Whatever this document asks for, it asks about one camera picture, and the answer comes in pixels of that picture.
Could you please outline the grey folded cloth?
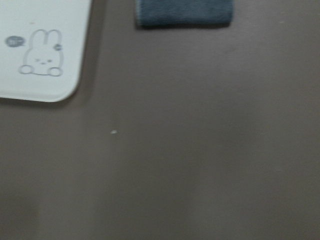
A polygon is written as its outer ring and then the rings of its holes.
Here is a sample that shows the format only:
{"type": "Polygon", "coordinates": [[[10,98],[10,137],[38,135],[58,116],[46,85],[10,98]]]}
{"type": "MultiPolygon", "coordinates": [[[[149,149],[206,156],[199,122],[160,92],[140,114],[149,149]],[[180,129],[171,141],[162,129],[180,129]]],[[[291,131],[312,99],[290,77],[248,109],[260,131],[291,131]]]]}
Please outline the grey folded cloth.
{"type": "Polygon", "coordinates": [[[136,0],[135,18],[141,27],[228,25],[233,0],[136,0]]]}

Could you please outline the cream rabbit tray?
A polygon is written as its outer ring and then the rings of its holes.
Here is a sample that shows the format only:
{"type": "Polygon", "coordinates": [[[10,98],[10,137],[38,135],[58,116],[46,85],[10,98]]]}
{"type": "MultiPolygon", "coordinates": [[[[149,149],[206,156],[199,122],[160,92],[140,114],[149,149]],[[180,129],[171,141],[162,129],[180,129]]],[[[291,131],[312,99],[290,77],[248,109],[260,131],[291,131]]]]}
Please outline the cream rabbit tray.
{"type": "Polygon", "coordinates": [[[90,0],[0,3],[0,96],[60,102],[77,89],[92,8],[90,0]]]}

